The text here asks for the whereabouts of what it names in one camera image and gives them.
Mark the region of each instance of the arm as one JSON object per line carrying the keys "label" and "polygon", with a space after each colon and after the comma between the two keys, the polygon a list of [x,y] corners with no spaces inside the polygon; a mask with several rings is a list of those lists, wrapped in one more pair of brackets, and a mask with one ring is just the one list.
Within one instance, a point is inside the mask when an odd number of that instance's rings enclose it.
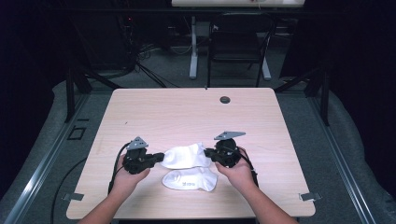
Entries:
{"label": "arm", "polygon": [[270,198],[268,198],[253,182],[248,163],[241,159],[233,168],[227,168],[216,162],[219,172],[226,175],[230,183],[247,200],[261,224],[264,223],[297,223]]}
{"label": "arm", "polygon": [[[119,160],[118,169],[122,166],[123,157]],[[113,189],[107,197],[85,216],[79,223],[110,223],[117,210],[125,200],[134,192],[137,184],[149,174],[149,169],[137,175],[129,174],[121,168],[114,180]]]}

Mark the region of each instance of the person's left hand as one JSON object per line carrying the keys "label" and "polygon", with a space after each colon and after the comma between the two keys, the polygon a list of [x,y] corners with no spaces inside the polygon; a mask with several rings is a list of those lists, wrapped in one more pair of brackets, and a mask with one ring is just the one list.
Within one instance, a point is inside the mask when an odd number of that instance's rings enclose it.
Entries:
{"label": "person's left hand", "polygon": [[[117,170],[122,167],[124,157],[125,154],[120,156],[119,163],[117,164]],[[150,169],[148,168],[137,175],[131,175],[122,167],[116,174],[113,189],[110,191],[110,194],[116,193],[121,196],[123,200],[126,200],[132,192],[134,192],[137,184],[148,176],[149,171]]]}

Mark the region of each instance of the desk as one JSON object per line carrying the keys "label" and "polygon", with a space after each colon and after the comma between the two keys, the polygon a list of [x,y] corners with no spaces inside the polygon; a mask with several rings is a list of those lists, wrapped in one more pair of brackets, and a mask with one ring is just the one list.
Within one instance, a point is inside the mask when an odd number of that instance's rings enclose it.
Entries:
{"label": "desk", "polygon": [[[221,96],[231,102],[221,103]],[[247,133],[234,140],[247,149],[261,190],[293,217],[314,215],[313,203],[299,198],[309,190],[274,91],[211,88],[114,91],[76,187],[84,197],[70,203],[67,216],[82,218],[106,197],[116,156],[135,137],[148,143],[148,153],[157,153],[198,142],[213,147],[224,131]],[[157,163],[115,218],[254,217],[214,163],[210,169],[219,176],[214,190],[173,190],[162,184],[170,170]]]}
{"label": "desk", "polygon": [[[172,7],[303,7],[305,0],[172,0]],[[191,19],[191,65],[190,78],[196,79],[198,53],[196,48],[195,17]],[[265,80],[270,80],[268,64],[264,58],[262,73]]]}

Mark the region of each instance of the chair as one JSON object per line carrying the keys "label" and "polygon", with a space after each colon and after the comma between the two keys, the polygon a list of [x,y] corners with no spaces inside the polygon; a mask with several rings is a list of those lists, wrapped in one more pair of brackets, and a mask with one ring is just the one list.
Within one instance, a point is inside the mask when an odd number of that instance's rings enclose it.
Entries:
{"label": "chair", "polygon": [[270,36],[275,31],[275,21],[264,13],[223,13],[209,26],[207,57],[207,87],[210,87],[212,62],[254,63],[260,65],[256,80],[259,87],[262,64]]}

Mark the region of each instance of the white fabric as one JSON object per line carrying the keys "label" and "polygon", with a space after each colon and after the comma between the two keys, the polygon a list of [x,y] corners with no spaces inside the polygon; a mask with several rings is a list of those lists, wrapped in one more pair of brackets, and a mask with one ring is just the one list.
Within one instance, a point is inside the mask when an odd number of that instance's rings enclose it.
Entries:
{"label": "white fabric", "polygon": [[163,184],[169,189],[204,189],[215,188],[218,176],[209,168],[194,167],[184,170],[173,170],[163,177]]}
{"label": "white fabric", "polygon": [[161,165],[169,169],[209,167],[212,160],[205,156],[204,149],[202,143],[188,147],[172,147],[165,151]]}

